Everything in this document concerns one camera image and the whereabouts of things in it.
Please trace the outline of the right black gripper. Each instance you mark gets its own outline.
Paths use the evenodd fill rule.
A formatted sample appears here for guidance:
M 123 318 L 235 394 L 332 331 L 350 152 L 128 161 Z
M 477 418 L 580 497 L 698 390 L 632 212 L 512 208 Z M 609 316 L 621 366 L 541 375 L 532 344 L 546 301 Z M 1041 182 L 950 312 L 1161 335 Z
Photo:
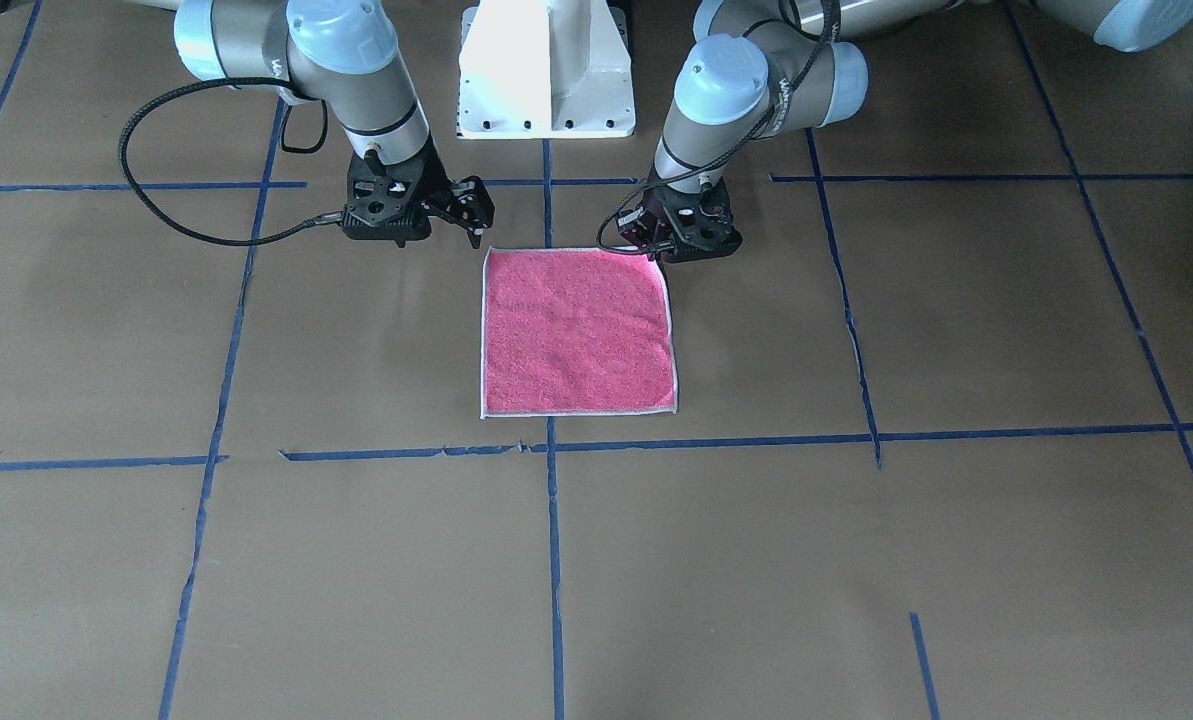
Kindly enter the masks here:
M 408 243 L 429 237 L 431 218 L 463 229 L 472 249 L 481 249 L 495 206 L 480 176 L 449 184 L 439 153 L 384 165 L 375 153 L 353 156 L 346 169 L 341 229 L 350 240 Z

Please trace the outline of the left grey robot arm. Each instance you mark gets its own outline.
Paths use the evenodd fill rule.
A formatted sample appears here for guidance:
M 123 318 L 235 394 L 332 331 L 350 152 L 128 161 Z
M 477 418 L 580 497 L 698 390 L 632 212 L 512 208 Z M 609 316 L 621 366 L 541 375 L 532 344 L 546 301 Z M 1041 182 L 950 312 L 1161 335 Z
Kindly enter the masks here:
M 869 94 L 866 41 L 954 10 L 953 1 L 704 1 L 653 165 L 595 232 L 611 252 L 660 263 L 733 255 L 742 246 L 724 179 L 744 145 L 858 113 Z

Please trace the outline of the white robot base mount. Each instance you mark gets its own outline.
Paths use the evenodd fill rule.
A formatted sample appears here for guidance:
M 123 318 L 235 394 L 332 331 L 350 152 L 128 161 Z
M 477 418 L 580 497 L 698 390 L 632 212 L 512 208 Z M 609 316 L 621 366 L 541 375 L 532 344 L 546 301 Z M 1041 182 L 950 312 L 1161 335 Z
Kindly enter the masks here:
M 614 1 L 480 1 L 462 14 L 465 139 L 633 134 L 631 31 Z

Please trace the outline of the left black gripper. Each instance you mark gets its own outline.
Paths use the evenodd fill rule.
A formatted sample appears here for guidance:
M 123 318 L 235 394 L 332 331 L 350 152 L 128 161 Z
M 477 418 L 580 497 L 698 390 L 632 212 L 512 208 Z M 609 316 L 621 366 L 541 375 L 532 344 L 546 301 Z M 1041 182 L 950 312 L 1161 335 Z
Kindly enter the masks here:
M 618 232 L 638 255 L 663 263 L 728 257 L 743 243 L 723 179 L 701 184 L 698 193 L 669 186 L 648 190 L 643 206 L 619 215 Z

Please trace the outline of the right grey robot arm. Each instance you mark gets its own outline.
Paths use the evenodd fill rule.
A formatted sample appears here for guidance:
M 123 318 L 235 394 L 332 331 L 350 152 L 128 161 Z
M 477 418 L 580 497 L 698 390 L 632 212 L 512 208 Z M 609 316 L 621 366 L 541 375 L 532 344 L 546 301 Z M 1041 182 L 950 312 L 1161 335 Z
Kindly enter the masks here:
M 421 241 L 431 221 L 459 225 L 477 249 L 494 223 L 478 176 L 455 182 L 378 1 L 183 1 L 177 51 L 202 81 L 270 79 L 289 103 L 322 101 L 353 154 L 344 210 L 326 215 L 358 241 Z

